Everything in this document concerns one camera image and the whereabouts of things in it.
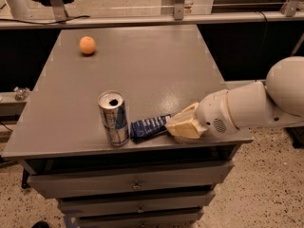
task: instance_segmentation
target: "soda can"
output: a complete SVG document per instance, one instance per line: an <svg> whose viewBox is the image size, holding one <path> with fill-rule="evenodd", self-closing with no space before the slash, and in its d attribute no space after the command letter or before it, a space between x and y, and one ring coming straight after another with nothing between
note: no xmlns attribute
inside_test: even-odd
<svg viewBox="0 0 304 228"><path fill-rule="evenodd" d="M124 96L108 90L98 98L105 133L112 145L123 145L129 140L129 129L124 107Z"/></svg>

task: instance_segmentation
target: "can lid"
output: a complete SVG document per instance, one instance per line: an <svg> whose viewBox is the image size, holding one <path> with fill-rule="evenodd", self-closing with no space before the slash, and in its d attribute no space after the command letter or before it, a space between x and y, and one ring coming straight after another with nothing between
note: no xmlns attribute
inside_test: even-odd
<svg viewBox="0 0 304 228"><path fill-rule="evenodd" d="M115 109L124 102L123 95L119 92L109 91L103 93L98 101L100 107L104 109Z"/></svg>

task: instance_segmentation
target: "cable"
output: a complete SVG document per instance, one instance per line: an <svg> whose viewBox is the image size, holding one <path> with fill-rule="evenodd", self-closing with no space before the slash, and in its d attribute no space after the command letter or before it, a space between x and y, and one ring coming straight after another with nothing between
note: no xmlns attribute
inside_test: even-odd
<svg viewBox="0 0 304 228"><path fill-rule="evenodd" d="M7 127L4 123L0 122L1 125L3 125L8 131L12 132L12 129L10 129L9 127Z"/></svg>
<svg viewBox="0 0 304 228"><path fill-rule="evenodd" d="M75 17L68 17L64 20L59 21L52 21L52 22L34 22L34 21L28 21L28 20L20 20L20 19L2 19L0 18L0 21L6 21L6 22L19 22L19 23L26 23L26 24L32 24L32 25L55 25L55 24L61 24L67 21L75 20L75 19L81 19L81 18L89 18L89 15L81 15L81 16L75 16Z"/></svg>
<svg viewBox="0 0 304 228"><path fill-rule="evenodd" d="M259 46L259 50L258 50L258 55L257 55L257 61L259 62L260 58L261 58L261 54L262 54L262 49L264 48L264 43L265 43L265 39L266 39L266 35L267 35L267 31L268 31L268 20L266 18L266 15L262 12L262 11L257 11L257 13L260 13L263 15L264 19L265 19L265 30L264 30L264 35L263 35L263 39L260 43ZM256 72L255 72L255 78L257 80L257 66L256 66Z"/></svg>

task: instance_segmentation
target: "orange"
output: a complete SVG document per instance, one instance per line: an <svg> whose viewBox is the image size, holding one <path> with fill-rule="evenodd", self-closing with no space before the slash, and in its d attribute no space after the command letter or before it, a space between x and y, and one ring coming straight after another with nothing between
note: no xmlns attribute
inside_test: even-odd
<svg viewBox="0 0 304 228"><path fill-rule="evenodd" d="M92 37L84 36L80 40L79 49L83 54L92 54L96 49L96 43Z"/></svg>

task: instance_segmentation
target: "drawer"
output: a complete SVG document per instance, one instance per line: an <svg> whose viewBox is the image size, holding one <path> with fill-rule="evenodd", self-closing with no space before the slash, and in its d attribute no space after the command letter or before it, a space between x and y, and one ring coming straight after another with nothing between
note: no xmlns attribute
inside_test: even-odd
<svg viewBox="0 0 304 228"><path fill-rule="evenodd" d="M135 194L61 199L59 209L69 217L107 216L207 206L215 192L204 187L166 189Z"/></svg>
<svg viewBox="0 0 304 228"><path fill-rule="evenodd" d="M28 184L45 198L82 197L223 182L231 161L194 162L131 169L30 176Z"/></svg>
<svg viewBox="0 0 304 228"><path fill-rule="evenodd" d="M185 209L146 215L125 215L95 218L77 218L81 228L143 228L148 225L196 221L202 216L201 209Z"/></svg>

